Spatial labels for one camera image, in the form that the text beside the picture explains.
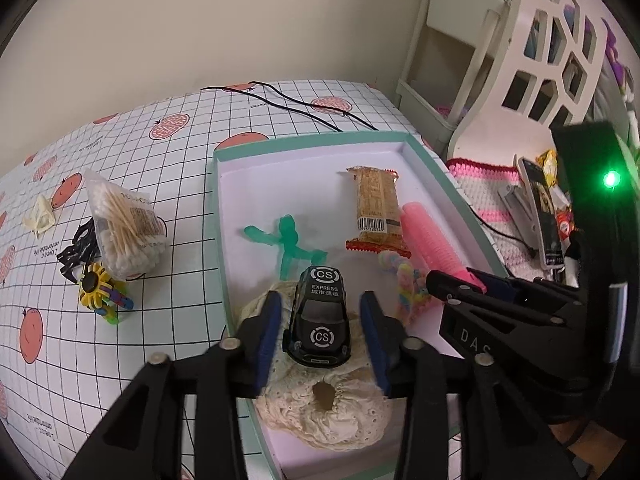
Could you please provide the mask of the yellow multicolour fidget spinner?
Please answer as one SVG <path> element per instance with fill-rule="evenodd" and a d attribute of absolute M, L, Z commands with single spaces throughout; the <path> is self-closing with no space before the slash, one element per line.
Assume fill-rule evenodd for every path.
<path fill-rule="evenodd" d="M 119 324 L 120 310 L 131 311 L 134 308 L 126 283 L 112 278 L 98 262 L 88 264 L 81 275 L 79 302 L 110 325 Z"/>

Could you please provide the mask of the black toy car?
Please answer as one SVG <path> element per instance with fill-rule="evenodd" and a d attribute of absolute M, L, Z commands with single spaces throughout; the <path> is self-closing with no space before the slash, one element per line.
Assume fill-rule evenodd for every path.
<path fill-rule="evenodd" d="M 346 290 L 339 270 L 308 266 L 295 287 L 283 351 L 300 365 L 334 368 L 352 352 Z"/>

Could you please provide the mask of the orange snack bar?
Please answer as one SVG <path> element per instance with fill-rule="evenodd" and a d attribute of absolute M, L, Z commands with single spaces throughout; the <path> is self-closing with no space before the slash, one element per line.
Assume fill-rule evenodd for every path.
<path fill-rule="evenodd" d="M 347 172 L 356 184 L 358 234 L 345 243 L 345 248 L 372 254 L 389 250 L 409 258 L 411 252 L 402 236 L 400 222 L 396 191 L 398 173 L 391 169 L 366 166 L 353 166 Z"/>

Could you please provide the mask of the cotton swabs plastic bag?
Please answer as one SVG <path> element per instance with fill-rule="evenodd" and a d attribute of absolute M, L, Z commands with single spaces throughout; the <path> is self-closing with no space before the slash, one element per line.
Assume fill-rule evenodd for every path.
<path fill-rule="evenodd" d="M 85 172 L 85 178 L 104 268 L 123 281 L 152 271 L 168 247 L 168 237 L 149 196 L 122 188 L 91 170 Z"/>

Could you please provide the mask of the smartphone on stand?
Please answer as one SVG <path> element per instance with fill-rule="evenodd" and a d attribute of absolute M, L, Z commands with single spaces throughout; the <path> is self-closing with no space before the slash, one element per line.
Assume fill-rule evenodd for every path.
<path fill-rule="evenodd" d="M 540 266 L 545 271 L 561 269 L 564 266 L 564 256 L 555 208 L 544 172 L 541 166 L 524 157 L 520 157 L 516 163 L 529 202 Z"/>

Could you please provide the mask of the rainbow pastel scrunchie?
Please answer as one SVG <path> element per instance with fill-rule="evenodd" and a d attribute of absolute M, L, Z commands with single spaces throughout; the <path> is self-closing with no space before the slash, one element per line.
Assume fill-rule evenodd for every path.
<path fill-rule="evenodd" d="M 378 254 L 383 271 L 393 273 L 397 281 L 396 318 L 409 326 L 431 305 L 432 296 L 426 288 L 426 273 L 397 252 L 384 250 Z"/>

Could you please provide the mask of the green translucent toy figure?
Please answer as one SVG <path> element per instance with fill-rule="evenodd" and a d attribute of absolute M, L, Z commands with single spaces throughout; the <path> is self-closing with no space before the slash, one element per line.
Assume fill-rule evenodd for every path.
<path fill-rule="evenodd" d="M 295 219 L 286 214 L 277 222 L 277 229 L 273 233 L 267 233 L 257 226 L 246 226 L 243 234 L 253 243 L 279 246 L 281 248 L 281 261 L 279 278 L 287 281 L 295 261 L 308 261 L 312 266 L 322 266 L 326 263 L 328 253 L 320 249 L 306 250 L 298 246 L 299 235 L 296 229 Z"/>

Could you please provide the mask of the yellow snack packet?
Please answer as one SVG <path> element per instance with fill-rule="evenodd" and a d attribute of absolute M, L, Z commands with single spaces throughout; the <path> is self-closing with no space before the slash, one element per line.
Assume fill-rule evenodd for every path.
<path fill-rule="evenodd" d="M 555 150 L 548 150 L 537 156 L 536 164 L 542 169 L 549 188 L 558 184 L 558 159 Z"/>

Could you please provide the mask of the pink hair roller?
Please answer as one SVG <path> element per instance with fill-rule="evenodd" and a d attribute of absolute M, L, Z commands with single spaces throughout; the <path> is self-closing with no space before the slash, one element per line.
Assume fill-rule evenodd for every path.
<path fill-rule="evenodd" d="M 466 268 L 448 238 L 420 203 L 402 206 L 400 225 L 413 258 L 424 263 L 427 270 L 444 272 L 486 292 L 486 286 Z"/>

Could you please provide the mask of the black claw hair clip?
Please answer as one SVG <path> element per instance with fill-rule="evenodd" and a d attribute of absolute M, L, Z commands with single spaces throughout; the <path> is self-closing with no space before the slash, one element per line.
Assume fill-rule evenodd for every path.
<path fill-rule="evenodd" d="M 100 248 L 96 240 L 96 225 L 93 218 L 81 224 L 74 234 L 72 244 L 56 255 L 62 264 L 61 274 L 67 281 L 77 284 L 76 270 L 84 272 L 90 263 L 100 258 Z"/>

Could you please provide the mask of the teal shallow box tray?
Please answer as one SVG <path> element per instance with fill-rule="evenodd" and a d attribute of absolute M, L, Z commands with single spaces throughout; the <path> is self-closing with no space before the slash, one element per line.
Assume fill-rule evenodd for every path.
<path fill-rule="evenodd" d="M 438 224 L 459 258 L 474 269 L 506 276 L 495 243 L 484 232 L 457 182 L 433 151 L 413 134 L 350 132 L 290 136 L 216 148 L 213 154 L 214 228 L 228 325 L 234 314 L 279 277 L 279 247 L 252 243 L 243 229 L 252 224 L 272 232 L 280 217 L 296 222 L 299 245 L 328 253 L 329 266 L 344 276 L 347 305 L 358 312 L 359 297 L 374 290 L 386 315 L 395 313 L 395 275 L 378 257 L 352 252 L 356 237 L 356 184 L 346 169 L 395 170 L 398 202 L 418 202 Z M 384 437 L 368 448 L 329 452 L 311 448 L 287 432 L 267 428 L 252 401 L 252 429 L 243 434 L 250 479 L 391 479 L 398 457 L 404 401 L 393 401 Z"/>

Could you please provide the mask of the white phone stand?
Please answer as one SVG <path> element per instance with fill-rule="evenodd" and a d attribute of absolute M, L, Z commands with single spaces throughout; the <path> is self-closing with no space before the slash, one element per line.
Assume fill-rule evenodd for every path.
<path fill-rule="evenodd" d="M 498 193 L 522 240 L 531 248 L 538 249 L 533 217 L 525 191 L 519 185 L 506 184 Z"/>

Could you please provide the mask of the cream small hair clip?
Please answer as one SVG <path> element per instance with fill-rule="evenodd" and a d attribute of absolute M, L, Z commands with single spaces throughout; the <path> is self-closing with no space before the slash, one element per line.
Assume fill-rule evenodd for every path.
<path fill-rule="evenodd" d="M 50 200 L 38 195 L 30 213 L 23 218 L 23 226 L 39 238 L 55 226 L 56 219 Z"/>

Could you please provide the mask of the white cutout headboard shelf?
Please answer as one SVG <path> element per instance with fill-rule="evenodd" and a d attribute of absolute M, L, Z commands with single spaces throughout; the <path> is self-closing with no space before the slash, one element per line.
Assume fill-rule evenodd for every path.
<path fill-rule="evenodd" d="M 639 144 L 639 59 L 602 0 L 421 0 L 396 102 L 444 159 L 507 165 L 554 127 Z"/>

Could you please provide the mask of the pomegranate grid tablecloth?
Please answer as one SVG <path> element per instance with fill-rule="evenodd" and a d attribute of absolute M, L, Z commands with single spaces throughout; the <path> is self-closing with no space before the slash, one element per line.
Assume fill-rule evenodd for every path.
<path fill-rule="evenodd" d="M 62 479 L 149 359 L 180 364 L 314 263 L 347 307 L 397 278 L 347 243 L 357 167 L 396 172 L 466 266 L 500 261 L 444 163 L 365 84 L 251 82 L 90 122 L 1 180 L 1 433 L 39 479 Z"/>

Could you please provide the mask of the cream lace scrunchie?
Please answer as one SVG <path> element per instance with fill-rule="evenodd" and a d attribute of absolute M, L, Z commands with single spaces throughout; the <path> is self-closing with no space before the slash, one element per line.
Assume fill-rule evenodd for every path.
<path fill-rule="evenodd" d="M 393 403 L 375 383 L 359 318 L 350 312 L 348 319 L 352 356 L 328 370 L 296 363 L 282 350 L 278 333 L 267 385 L 253 401 L 267 427 L 334 452 L 360 450 L 382 439 Z"/>

